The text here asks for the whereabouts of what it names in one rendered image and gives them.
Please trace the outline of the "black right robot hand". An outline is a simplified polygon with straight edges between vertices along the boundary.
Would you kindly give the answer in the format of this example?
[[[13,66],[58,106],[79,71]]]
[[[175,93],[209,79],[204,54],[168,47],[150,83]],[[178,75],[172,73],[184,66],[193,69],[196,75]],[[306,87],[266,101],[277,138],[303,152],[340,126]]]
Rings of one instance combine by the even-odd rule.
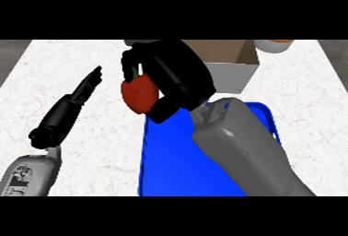
[[[135,42],[122,52],[120,65],[126,82],[132,81],[131,69],[141,65],[162,98],[154,101],[147,118],[160,124],[179,108],[190,112],[216,92],[203,61],[181,40]]]

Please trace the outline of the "blue tray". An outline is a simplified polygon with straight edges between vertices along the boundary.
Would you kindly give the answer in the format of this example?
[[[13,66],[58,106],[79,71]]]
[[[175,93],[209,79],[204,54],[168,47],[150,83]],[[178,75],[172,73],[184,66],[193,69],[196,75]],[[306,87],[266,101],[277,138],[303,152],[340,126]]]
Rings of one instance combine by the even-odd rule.
[[[269,108],[244,102],[280,144]],[[145,120],[138,177],[140,196],[246,195],[193,141],[190,111],[179,109],[156,124]]]

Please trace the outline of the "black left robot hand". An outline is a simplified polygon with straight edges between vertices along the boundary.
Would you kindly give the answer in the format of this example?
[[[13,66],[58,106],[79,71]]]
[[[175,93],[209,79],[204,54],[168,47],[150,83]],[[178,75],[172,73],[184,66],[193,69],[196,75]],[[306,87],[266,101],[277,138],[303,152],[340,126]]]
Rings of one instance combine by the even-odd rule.
[[[38,127],[29,132],[30,146],[36,149],[55,147],[66,138],[85,101],[101,82],[101,66],[81,80],[75,91],[64,94],[50,108]]]

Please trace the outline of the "cardboard box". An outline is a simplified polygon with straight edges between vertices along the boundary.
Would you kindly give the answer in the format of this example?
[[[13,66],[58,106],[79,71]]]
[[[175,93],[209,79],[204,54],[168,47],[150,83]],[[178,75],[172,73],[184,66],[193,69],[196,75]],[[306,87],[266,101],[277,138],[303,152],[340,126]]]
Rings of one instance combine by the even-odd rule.
[[[216,93],[240,94],[259,66],[252,40],[184,40],[203,61]]]

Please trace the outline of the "white bowl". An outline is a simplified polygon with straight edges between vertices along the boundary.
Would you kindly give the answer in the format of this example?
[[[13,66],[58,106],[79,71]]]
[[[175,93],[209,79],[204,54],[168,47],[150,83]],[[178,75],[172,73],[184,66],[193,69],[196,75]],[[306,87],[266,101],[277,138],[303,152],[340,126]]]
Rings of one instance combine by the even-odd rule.
[[[293,43],[293,40],[255,40],[253,45],[257,50],[265,53],[281,53],[288,45]]]

